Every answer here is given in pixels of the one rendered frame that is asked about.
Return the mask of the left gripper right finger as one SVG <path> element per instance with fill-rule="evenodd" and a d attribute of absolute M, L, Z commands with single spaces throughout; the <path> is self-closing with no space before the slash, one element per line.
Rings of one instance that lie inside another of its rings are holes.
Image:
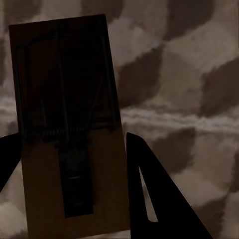
<path fill-rule="evenodd" d="M 131 239 L 213 239 L 147 143 L 126 134 Z M 148 220 L 139 167 L 158 222 Z"/>

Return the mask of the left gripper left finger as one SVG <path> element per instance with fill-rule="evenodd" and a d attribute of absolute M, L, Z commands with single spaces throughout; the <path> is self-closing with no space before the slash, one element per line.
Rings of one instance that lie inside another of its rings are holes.
<path fill-rule="evenodd" d="M 0 138 L 0 192 L 21 160 L 21 132 Z"/>

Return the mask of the mousetrap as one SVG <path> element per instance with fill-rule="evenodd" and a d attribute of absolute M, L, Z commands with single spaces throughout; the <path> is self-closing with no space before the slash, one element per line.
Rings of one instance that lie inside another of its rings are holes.
<path fill-rule="evenodd" d="M 130 230 L 105 14 L 9 25 L 28 239 Z"/>

